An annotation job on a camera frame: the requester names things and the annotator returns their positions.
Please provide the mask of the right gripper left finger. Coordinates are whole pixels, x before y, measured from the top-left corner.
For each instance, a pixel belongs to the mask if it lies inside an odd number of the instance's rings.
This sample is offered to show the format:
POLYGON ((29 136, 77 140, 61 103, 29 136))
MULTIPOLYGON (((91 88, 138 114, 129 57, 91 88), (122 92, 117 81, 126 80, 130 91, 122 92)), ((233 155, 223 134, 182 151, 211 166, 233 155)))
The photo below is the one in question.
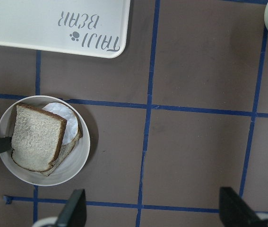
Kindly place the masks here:
POLYGON ((76 189, 57 217, 38 220, 33 227, 84 227, 85 225, 86 193, 84 189, 76 189))

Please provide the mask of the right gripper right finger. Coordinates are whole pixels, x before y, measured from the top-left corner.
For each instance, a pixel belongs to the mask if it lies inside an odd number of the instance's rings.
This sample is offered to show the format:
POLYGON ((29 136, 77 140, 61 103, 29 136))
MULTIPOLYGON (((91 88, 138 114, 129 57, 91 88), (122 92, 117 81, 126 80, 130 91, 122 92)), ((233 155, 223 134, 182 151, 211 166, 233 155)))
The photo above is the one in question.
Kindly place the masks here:
POLYGON ((268 215, 253 211, 231 187, 219 190, 219 217, 225 227, 268 227, 268 215))

